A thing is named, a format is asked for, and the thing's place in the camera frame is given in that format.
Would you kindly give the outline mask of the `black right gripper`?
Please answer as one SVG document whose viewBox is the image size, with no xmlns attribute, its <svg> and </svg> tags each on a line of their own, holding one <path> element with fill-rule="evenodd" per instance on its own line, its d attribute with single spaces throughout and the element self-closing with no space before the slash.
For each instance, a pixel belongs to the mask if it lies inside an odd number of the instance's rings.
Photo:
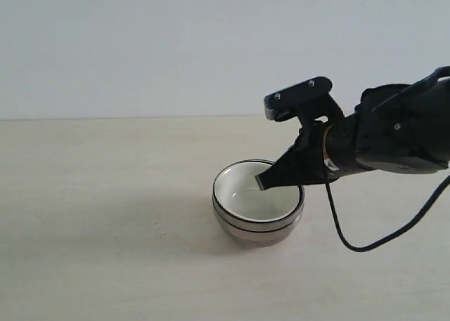
<svg viewBox="0 0 450 321">
<path fill-rule="evenodd" d="M 306 148 L 290 148 L 266 171 L 255 176 L 259 189 L 322 185 L 326 180 L 333 182 L 360 173 L 355 137 L 354 119 L 343 119 L 334 124 L 315 122 Z"/>
</svg>

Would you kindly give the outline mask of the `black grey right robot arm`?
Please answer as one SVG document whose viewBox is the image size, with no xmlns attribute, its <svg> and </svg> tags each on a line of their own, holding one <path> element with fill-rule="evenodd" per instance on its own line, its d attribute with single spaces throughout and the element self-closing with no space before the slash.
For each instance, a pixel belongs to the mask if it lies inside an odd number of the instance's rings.
<svg viewBox="0 0 450 321">
<path fill-rule="evenodd" d="M 430 174 L 449 166 L 449 68 L 412 84 L 366 89 L 353 113 L 331 95 L 332 81 L 314 77 L 264 98 L 268 120 L 298 119 L 295 142 L 256 176 L 260 189 L 320 185 L 387 171 Z"/>
</svg>

